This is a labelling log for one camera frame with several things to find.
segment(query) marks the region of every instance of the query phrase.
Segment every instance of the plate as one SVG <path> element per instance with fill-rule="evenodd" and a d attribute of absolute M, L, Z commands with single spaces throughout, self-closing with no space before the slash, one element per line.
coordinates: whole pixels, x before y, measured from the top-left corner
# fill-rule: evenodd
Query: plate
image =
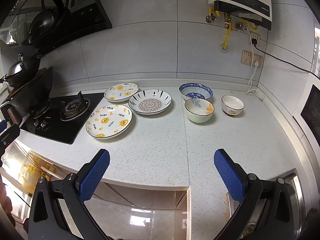
<path fill-rule="evenodd" d="M 132 96 L 129 100 L 129 107 L 139 114 L 158 114 L 164 111 L 171 104 L 171 96 L 162 90 L 143 90 Z"/>
<path fill-rule="evenodd" d="M 110 102 L 124 102 L 137 93 L 139 87 L 134 83 L 117 84 L 104 92 L 105 99 Z"/>
<path fill-rule="evenodd" d="M 123 105 L 104 106 L 87 120 L 87 132 L 97 139 L 113 138 L 123 133 L 132 120 L 132 110 Z"/>

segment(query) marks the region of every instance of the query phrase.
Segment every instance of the mandala pattern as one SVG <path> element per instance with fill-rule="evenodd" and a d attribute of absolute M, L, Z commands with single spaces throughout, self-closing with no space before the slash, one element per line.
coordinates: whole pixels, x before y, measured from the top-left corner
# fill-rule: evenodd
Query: mandala pattern
<path fill-rule="evenodd" d="M 160 100 L 155 98 L 148 98 L 140 102 L 139 108 L 145 112 L 153 112 L 158 110 L 162 106 Z"/>

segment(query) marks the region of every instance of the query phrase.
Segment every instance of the small white bowl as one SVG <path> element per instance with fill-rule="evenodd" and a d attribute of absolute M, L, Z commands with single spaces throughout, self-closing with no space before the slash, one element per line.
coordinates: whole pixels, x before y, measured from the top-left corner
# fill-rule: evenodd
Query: small white bowl
<path fill-rule="evenodd" d="M 117 84 L 104 92 L 104 98 L 114 103 L 124 102 L 129 100 L 138 90 L 138 85 L 134 83 Z"/>
<path fill-rule="evenodd" d="M 209 101 L 201 98 L 191 98 L 184 103 L 184 108 L 187 117 L 192 122 L 206 122 L 208 121 L 213 112 L 214 106 Z"/>
<path fill-rule="evenodd" d="M 221 98 L 222 110 L 229 115 L 237 115 L 244 109 L 244 103 L 234 96 L 225 95 Z"/>

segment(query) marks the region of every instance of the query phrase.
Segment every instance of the stove knob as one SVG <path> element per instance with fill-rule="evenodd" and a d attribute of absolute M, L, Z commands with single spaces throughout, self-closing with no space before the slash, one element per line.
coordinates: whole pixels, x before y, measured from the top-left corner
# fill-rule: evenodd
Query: stove knob
<path fill-rule="evenodd" d="M 39 124 L 40 124 L 39 120 L 38 120 L 38 119 L 36 119 L 36 120 L 35 120 L 35 127 L 38 127 L 38 126 L 39 126 Z"/>
<path fill-rule="evenodd" d="M 44 128 L 47 126 L 47 122 L 46 122 L 46 120 L 43 120 L 42 121 L 42 123 L 41 123 L 41 128 L 42 128 L 42 130 L 44 130 Z"/>

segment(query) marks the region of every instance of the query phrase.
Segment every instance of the stove burner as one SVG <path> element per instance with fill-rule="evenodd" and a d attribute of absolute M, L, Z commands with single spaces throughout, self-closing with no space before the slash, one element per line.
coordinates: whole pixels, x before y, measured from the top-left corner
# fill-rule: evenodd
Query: stove burner
<path fill-rule="evenodd" d="M 42 106 L 38 109 L 33 111 L 30 115 L 33 119 L 37 119 L 41 115 L 43 115 L 51 106 L 51 101 L 48 98 L 47 101 L 45 101 Z"/>
<path fill-rule="evenodd" d="M 81 91 L 78 93 L 80 98 L 70 102 L 61 111 L 60 119 L 62 121 L 71 121 L 83 114 L 90 106 L 90 100 L 83 98 Z"/>

